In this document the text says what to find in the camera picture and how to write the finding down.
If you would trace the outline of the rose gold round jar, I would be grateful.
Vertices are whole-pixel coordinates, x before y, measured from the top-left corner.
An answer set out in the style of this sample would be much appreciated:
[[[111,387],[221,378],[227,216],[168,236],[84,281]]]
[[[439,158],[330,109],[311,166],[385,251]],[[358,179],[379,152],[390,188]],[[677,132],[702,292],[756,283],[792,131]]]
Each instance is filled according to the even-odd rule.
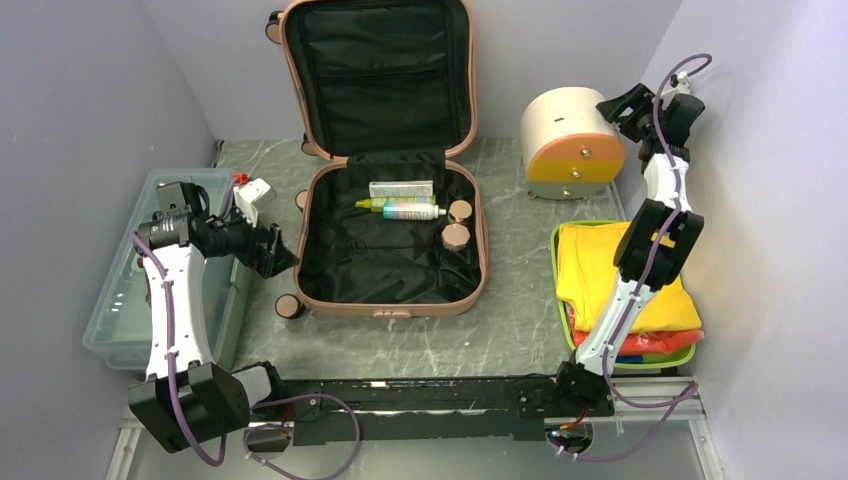
[[[448,208],[448,219],[452,224],[465,224],[473,214],[473,206],[466,200],[453,201]]]

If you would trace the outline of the red white tie-dye cloth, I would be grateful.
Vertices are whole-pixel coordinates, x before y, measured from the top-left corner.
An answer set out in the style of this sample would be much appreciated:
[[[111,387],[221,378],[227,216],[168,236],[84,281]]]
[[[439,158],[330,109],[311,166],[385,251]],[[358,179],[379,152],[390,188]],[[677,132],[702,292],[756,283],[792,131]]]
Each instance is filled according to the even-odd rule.
[[[684,310],[674,317],[665,317],[661,312],[645,311],[645,314],[645,327],[642,327],[642,319],[634,324],[634,330],[627,335],[619,350],[620,355],[669,355],[695,344],[704,337],[702,320],[695,310]],[[587,312],[580,316],[568,313],[565,330],[571,334],[575,346],[579,346],[588,338],[600,315],[600,310],[596,311],[593,317]]]

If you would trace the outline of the pastel cosmetic tube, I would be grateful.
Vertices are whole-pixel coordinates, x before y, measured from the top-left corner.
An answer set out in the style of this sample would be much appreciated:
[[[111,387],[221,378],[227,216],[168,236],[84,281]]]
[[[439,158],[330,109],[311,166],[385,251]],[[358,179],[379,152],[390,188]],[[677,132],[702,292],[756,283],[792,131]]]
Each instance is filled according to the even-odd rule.
[[[428,203],[389,203],[382,210],[382,218],[386,220],[429,221],[446,214],[446,209]]]

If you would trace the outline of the aluminium frame rail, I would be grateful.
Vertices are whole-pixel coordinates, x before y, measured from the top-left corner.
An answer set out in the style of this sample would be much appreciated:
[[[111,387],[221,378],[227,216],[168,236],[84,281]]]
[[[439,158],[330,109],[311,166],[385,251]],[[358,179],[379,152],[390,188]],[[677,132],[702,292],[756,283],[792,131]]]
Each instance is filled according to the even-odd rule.
[[[579,420],[561,424],[548,431],[545,440],[569,455],[584,454],[590,444],[594,422],[613,422],[621,427],[626,421],[701,420],[705,413],[690,377],[624,376],[612,381],[611,398],[615,413],[607,419],[594,418],[587,424]],[[244,444],[240,450],[249,460],[267,463],[271,453],[282,453],[294,445],[289,428],[272,423],[256,425],[250,421],[246,432],[240,434]],[[351,439],[365,442],[356,433]]]

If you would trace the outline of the cream orange drawer cabinet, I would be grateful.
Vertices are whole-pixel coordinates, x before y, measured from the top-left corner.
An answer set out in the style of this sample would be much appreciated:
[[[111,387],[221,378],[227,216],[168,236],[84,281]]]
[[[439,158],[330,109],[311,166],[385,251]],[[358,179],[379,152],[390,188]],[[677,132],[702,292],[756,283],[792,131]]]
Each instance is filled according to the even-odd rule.
[[[626,151],[596,109],[604,100],[591,88],[559,87],[529,103],[521,117],[520,143],[530,198],[584,198],[615,179]]]

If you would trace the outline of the clear plastic storage box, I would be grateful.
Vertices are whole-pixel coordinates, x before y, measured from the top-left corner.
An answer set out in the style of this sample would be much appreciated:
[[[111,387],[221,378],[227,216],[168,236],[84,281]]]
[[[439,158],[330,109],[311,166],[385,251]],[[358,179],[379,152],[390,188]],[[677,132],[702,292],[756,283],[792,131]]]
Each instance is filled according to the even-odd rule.
[[[137,265],[138,255],[129,235],[160,209],[156,187],[175,181],[200,185],[209,196],[210,211],[218,213],[233,174],[231,169],[217,168],[155,169],[148,174],[82,338],[83,345],[109,368],[142,375],[148,364],[152,343],[147,277]],[[203,308],[207,338],[215,363],[226,369],[234,364],[250,280],[251,272],[232,257],[206,262]]]

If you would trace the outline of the lime green plastic tray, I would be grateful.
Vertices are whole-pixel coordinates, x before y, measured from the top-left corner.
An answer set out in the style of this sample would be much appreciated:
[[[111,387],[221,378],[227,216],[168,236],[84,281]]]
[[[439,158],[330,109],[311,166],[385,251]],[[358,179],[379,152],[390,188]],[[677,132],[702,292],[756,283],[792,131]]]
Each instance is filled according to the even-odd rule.
[[[578,224],[589,224],[589,225],[600,225],[604,223],[612,223],[612,222],[627,222],[627,221],[610,221],[610,220],[583,220],[583,221],[572,221],[565,223],[578,223]],[[558,231],[559,227],[557,226],[553,229],[550,234],[550,257],[552,263],[552,270],[554,274],[555,280],[555,297],[557,301],[558,313],[560,316],[560,323],[562,324],[562,329],[564,332],[564,338],[569,349],[574,350],[578,346],[575,346],[571,339],[571,334],[567,333],[565,328],[567,324],[568,313],[573,313],[571,307],[558,299],[556,294],[556,280],[557,280],[557,245],[558,245]],[[695,344],[680,349],[675,353],[669,355],[660,355],[660,354],[648,354],[642,355],[644,357],[644,363],[641,365],[627,365],[622,363],[615,363],[615,368],[617,370],[630,370],[630,371],[647,371],[647,370],[661,370],[666,368],[678,367],[681,366],[688,361],[690,361],[696,350],[696,342]]]

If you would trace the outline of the pink hard-shell suitcase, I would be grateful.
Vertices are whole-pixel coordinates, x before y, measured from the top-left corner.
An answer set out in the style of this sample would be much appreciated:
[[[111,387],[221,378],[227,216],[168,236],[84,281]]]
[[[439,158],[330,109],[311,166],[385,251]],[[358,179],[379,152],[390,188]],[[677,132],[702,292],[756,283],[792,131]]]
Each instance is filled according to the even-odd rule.
[[[303,152],[324,166],[301,193],[294,292],[284,318],[453,316],[482,293],[488,228],[476,178],[455,158],[477,131],[474,33],[462,1],[294,1],[265,32],[286,60]],[[356,208],[371,181],[433,180],[435,204],[473,206],[469,245],[444,248],[448,215],[386,220]]]

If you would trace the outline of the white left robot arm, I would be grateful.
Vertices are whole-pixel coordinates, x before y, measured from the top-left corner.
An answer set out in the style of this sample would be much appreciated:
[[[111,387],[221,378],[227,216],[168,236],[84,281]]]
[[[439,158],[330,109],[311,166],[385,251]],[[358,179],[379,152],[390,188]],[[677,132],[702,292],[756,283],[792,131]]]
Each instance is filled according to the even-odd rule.
[[[263,278],[297,265],[280,227],[260,222],[260,208],[275,197],[264,180],[237,174],[223,206],[213,212],[207,191],[171,182],[155,190],[159,208],[130,235],[149,287],[152,340],[145,379],[128,391],[129,408],[169,453],[192,449],[211,466],[211,439],[248,426],[252,411],[264,420],[287,406],[276,368],[268,361],[235,372],[216,364],[207,334],[202,283],[210,258],[234,257]]]

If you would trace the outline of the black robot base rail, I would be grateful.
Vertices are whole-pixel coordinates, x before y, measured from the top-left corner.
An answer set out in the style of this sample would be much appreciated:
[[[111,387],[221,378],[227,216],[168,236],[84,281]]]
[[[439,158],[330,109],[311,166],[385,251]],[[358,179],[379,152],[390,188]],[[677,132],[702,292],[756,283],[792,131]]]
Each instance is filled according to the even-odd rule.
[[[257,405],[252,423],[290,429],[296,446],[364,441],[506,437],[543,441],[575,420],[607,419],[611,398],[594,409],[556,395],[551,374],[518,376],[282,380]]]

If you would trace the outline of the yellow cloth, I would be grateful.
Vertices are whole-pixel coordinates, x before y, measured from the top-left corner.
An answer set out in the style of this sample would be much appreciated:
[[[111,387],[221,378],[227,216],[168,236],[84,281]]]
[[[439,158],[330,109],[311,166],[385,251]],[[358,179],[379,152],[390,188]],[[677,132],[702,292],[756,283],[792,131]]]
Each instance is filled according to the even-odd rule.
[[[578,331],[590,332],[600,319],[616,284],[615,251],[628,226],[627,222],[612,222],[559,227],[556,294],[571,307]],[[695,305],[677,279],[642,309],[631,331],[679,332],[701,327]]]

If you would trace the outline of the white cosmetic box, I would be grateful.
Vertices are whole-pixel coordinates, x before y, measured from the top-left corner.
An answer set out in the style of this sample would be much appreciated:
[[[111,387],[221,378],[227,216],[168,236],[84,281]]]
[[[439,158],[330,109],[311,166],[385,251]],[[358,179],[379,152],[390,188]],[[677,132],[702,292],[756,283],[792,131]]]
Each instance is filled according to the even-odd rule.
[[[434,181],[371,181],[368,191],[372,198],[430,197],[434,194]]]

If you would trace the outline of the green yellow small tube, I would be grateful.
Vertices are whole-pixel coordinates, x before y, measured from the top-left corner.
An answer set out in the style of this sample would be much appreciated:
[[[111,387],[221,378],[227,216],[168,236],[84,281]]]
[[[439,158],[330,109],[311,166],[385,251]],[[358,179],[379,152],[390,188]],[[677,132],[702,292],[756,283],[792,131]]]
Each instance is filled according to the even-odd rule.
[[[406,196],[406,197],[372,197],[363,200],[357,200],[354,204],[356,208],[370,210],[371,212],[381,212],[386,204],[389,203],[428,203],[434,204],[435,196]]]

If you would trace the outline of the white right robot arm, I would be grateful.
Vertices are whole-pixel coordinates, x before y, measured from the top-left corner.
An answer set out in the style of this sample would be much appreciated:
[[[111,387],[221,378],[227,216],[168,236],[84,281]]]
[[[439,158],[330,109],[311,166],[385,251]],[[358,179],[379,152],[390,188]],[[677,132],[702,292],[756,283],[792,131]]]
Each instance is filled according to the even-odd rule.
[[[704,227],[686,195],[690,154],[685,145],[704,103],[689,93],[663,101],[637,84],[596,108],[639,144],[648,194],[615,251],[615,283],[599,321],[557,372],[551,401],[564,415],[594,409],[607,399],[627,333],[656,294],[677,279]]]

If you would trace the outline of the blue towel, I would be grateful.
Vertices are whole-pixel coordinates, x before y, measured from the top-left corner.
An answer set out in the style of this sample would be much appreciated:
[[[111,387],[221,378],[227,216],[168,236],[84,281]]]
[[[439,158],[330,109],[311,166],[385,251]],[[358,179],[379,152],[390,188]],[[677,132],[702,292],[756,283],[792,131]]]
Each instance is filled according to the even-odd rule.
[[[644,363],[644,357],[642,355],[618,356],[616,362],[627,365],[641,365]]]

